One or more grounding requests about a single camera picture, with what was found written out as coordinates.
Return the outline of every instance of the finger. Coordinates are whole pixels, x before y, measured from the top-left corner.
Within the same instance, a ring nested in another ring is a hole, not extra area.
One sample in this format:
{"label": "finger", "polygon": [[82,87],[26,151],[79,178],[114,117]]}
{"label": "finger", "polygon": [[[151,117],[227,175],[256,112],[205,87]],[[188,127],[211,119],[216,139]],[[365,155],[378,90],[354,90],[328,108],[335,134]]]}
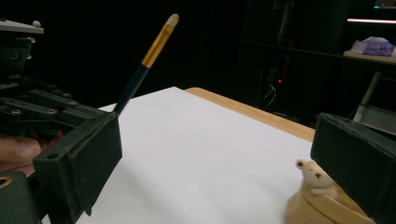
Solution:
{"label": "finger", "polygon": [[38,144],[41,147],[41,151],[44,151],[45,149],[47,149],[48,147],[53,146],[54,144],[56,144],[59,140],[61,140],[61,138],[64,137],[64,134],[62,131],[58,131],[53,137],[52,139],[48,140],[44,140],[42,138],[40,138],[38,136],[38,133],[31,133],[31,136],[38,142]]}
{"label": "finger", "polygon": [[35,167],[33,166],[33,164],[28,164],[28,165],[24,165],[24,166],[15,168],[13,170],[24,172],[26,176],[29,176],[35,171]]}
{"label": "finger", "polygon": [[31,161],[0,161],[0,172],[15,170],[19,167],[31,165]]}
{"label": "finger", "polygon": [[35,139],[0,135],[1,161],[29,161],[40,151],[40,145]]}

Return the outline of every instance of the bear figurine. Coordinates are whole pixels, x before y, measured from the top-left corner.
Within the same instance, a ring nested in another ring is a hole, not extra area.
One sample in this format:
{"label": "bear figurine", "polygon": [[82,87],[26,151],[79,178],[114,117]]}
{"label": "bear figurine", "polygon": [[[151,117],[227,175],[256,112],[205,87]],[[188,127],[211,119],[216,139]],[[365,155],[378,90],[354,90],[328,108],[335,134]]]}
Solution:
{"label": "bear figurine", "polygon": [[312,194],[325,194],[336,199],[335,182],[315,161],[297,160],[296,166],[303,171],[303,181],[309,185]]}
{"label": "bear figurine", "polygon": [[315,161],[296,166],[303,181],[288,200],[286,224],[375,224]]}

